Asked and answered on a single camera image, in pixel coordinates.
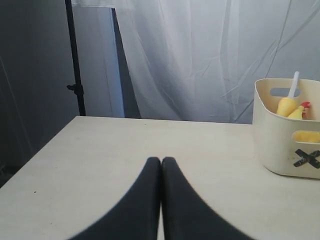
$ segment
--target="white table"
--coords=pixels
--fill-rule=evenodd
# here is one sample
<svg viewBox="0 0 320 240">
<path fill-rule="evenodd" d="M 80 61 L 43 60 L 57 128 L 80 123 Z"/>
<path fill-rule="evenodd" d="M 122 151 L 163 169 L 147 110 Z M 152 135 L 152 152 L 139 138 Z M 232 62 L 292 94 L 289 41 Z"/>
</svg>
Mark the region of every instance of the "white table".
<svg viewBox="0 0 320 240">
<path fill-rule="evenodd" d="M 271 173 L 253 148 L 251 125 L 76 117 L 0 189 L 1 239 L 67 239 L 118 202 L 148 157 L 171 156 L 243 232 L 318 240 L 320 181 Z"/>
</svg>

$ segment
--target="gray wall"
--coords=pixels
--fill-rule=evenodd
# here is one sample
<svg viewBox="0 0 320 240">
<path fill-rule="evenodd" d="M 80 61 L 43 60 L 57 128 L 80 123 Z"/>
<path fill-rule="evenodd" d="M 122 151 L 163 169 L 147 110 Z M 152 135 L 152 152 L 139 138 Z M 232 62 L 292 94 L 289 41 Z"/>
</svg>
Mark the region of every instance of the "gray wall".
<svg viewBox="0 0 320 240">
<path fill-rule="evenodd" d="M 123 117 L 112 18 L 96 14 L 74 10 L 87 113 Z M 0 33 L 0 161 L 22 166 L 78 114 L 65 1 L 1 0 Z"/>
</svg>

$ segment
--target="white stick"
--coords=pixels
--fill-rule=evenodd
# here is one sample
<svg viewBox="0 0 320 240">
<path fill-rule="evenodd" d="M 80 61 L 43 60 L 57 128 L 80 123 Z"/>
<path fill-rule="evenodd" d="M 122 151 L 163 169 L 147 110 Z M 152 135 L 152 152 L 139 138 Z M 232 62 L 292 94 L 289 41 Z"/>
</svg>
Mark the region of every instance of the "white stick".
<svg viewBox="0 0 320 240">
<path fill-rule="evenodd" d="M 294 96 L 295 96 L 295 91 L 297 89 L 297 86 L 298 86 L 298 81 L 299 81 L 299 72 L 296 71 L 294 73 L 294 76 L 293 76 L 293 82 L 292 82 L 292 85 L 290 87 L 290 91 L 289 91 L 289 94 L 288 94 L 288 98 L 291 98 L 293 99 Z"/>
</svg>

